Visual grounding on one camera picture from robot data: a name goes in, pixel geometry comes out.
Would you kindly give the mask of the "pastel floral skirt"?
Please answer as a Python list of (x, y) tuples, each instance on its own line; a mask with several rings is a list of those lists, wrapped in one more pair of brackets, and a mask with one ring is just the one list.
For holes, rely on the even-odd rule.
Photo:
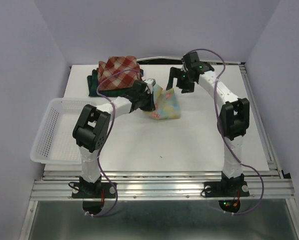
[(154, 111), (143, 113), (154, 120), (179, 119), (181, 109), (174, 88), (164, 90), (156, 84), (153, 88)]

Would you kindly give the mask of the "red plaid skirt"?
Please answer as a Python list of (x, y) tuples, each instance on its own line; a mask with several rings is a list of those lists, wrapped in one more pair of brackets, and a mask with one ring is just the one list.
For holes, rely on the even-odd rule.
[(98, 62), (99, 91), (112, 91), (132, 87), (135, 80), (142, 80), (140, 65), (135, 56), (110, 56)]

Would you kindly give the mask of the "green plaid skirt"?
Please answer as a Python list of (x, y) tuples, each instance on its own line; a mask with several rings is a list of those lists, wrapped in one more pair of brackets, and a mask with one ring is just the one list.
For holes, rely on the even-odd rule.
[(87, 76), (87, 84), (89, 97), (98, 97), (97, 88), (99, 85), (99, 93), (107, 97), (118, 97), (129, 90), (135, 80), (142, 80), (143, 70), (125, 69), (123, 71), (104, 70), (101, 74), (100, 68), (93, 69), (91, 75)]

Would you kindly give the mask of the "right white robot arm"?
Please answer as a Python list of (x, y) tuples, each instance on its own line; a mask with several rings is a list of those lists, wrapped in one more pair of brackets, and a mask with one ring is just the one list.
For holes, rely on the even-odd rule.
[(213, 99), (216, 126), (224, 143), (224, 162), (219, 181), (207, 181), (204, 197), (229, 196), (247, 186), (242, 167), (243, 138), (250, 126), (250, 102), (240, 98), (220, 81), (220, 74), (207, 62), (199, 59), (196, 51), (182, 57), (182, 67), (171, 67), (166, 88), (176, 86), (183, 94), (202, 87)]

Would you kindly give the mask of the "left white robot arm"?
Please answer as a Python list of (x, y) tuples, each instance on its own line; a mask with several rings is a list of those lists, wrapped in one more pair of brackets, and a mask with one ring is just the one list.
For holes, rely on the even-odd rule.
[(74, 187), (76, 191), (89, 197), (96, 197), (100, 193), (102, 176), (97, 158), (113, 128), (114, 120), (137, 109), (154, 111), (155, 85), (154, 79), (136, 80), (130, 89), (114, 101), (83, 107), (72, 132), (81, 156), (81, 175), (78, 186)]

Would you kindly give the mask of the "white plastic basket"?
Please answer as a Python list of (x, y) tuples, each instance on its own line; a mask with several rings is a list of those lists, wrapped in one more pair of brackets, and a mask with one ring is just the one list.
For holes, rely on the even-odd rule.
[(44, 113), (30, 159), (45, 165), (79, 165), (81, 156), (73, 130), (85, 105), (95, 106), (91, 98), (54, 98)]

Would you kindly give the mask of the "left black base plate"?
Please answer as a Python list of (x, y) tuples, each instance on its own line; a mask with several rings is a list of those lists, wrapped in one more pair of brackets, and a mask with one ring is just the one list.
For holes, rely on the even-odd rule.
[(69, 182), (68, 186), (71, 188), (71, 197), (73, 199), (115, 199), (116, 191), (109, 182), (102, 182), (100, 190), (97, 193), (86, 193), (80, 190), (78, 182)]

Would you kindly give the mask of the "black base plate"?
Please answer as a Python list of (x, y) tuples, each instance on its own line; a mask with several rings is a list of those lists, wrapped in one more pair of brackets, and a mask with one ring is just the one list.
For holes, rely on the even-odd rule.
[(68, 186), (71, 188), (71, 197), (73, 199), (115, 199), (116, 191), (109, 182), (102, 182), (100, 190), (97, 193), (86, 193), (80, 190), (78, 182), (69, 182)]
[(204, 182), (201, 195), (205, 198), (233, 198), (239, 193), (240, 197), (249, 197), (250, 192), (246, 181), (227, 184), (221, 181)]

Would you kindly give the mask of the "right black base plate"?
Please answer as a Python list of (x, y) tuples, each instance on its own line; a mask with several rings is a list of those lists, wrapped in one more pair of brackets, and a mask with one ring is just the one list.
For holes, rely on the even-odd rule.
[(233, 198), (239, 193), (240, 197), (249, 197), (250, 192), (246, 181), (227, 184), (221, 181), (204, 182), (201, 195), (205, 198)]

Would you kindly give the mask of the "aluminium frame rail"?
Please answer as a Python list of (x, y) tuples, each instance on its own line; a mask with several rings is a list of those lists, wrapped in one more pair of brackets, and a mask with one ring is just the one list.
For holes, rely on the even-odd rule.
[[(32, 186), (32, 201), (70, 201), (72, 189), (69, 182), (78, 181), (77, 171), (45, 171), (42, 179)], [(220, 172), (210, 171), (118, 171), (107, 172), (117, 184), (120, 201), (149, 200), (202, 200), (204, 182), (219, 181)], [(263, 173), (264, 186), (255, 173), (246, 172), (249, 188), (248, 200), (256, 200), (263, 193), (264, 199), (293, 199), (295, 190), (291, 179), (284, 179), (275, 170)]]

